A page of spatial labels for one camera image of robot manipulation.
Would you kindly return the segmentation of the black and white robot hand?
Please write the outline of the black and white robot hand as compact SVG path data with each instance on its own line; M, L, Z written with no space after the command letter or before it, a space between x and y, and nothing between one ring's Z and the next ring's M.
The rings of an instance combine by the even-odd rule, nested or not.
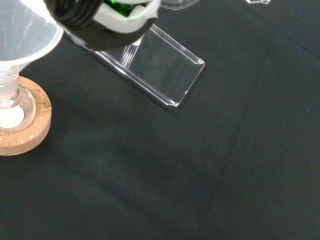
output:
M93 51L125 47L159 16L160 0L46 0L52 18L72 41Z

